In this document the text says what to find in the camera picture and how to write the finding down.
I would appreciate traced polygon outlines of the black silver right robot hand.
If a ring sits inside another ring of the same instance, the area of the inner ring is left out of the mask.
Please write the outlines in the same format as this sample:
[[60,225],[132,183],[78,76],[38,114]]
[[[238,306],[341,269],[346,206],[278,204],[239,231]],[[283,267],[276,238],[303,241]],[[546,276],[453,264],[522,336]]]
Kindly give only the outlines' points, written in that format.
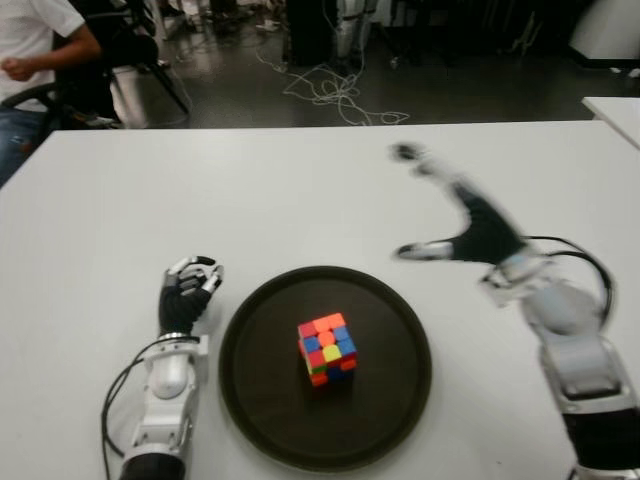
[[391,155],[398,161],[414,162],[415,172],[442,185],[462,205],[468,220],[458,235],[431,242],[399,247],[395,255],[403,260],[462,261],[497,266],[525,248],[517,229],[496,209],[463,173],[444,160],[430,155],[416,143],[396,143]]

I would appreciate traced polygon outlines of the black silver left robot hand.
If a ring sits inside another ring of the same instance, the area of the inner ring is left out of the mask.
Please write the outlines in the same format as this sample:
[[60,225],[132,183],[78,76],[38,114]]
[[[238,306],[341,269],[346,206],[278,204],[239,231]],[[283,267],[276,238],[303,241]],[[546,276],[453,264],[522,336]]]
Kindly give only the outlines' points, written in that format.
[[158,300],[159,336],[190,335],[224,280],[224,266],[206,256],[178,260],[164,273]]

